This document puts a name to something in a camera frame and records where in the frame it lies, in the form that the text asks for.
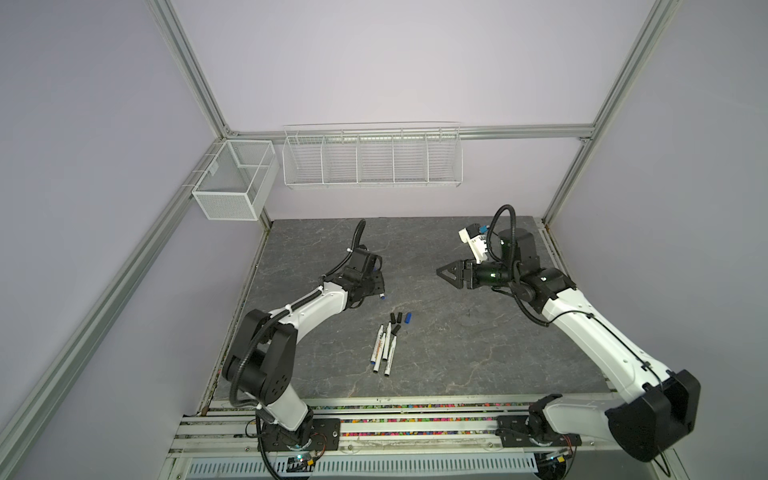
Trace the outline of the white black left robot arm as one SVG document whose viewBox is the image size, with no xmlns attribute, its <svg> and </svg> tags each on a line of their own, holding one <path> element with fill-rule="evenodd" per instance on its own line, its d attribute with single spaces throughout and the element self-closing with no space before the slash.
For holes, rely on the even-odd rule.
<svg viewBox="0 0 768 480">
<path fill-rule="evenodd" d="M 231 406 L 253 408 L 257 419 L 295 436 L 309 430 L 313 414 L 291 385 L 298 344 L 331 317 L 385 295 L 382 257 L 362 244 L 365 226 L 358 222 L 344 259 L 308 294 L 241 320 L 221 370 Z"/>
</svg>

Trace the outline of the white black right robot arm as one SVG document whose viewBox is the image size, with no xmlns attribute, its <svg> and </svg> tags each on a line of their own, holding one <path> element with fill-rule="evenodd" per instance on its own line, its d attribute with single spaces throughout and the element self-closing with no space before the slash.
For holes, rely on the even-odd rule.
<svg viewBox="0 0 768 480">
<path fill-rule="evenodd" d="M 641 462 L 651 462 L 695 428 L 700 381 L 673 371 L 646 353 L 598 312 L 570 276 L 544 268 L 531 232 L 517 226 L 514 208 L 501 206 L 487 225 L 459 232 L 472 256 L 437 269 L 457 289 L 488 287 L 512 298 L 524 316 L 557 327 L 613 385 L 617 399 L 588 401 L 550 394 L 528 408 L 516 431 L 537 446 L 573 435 L 614 442 Z"/>
</svg>

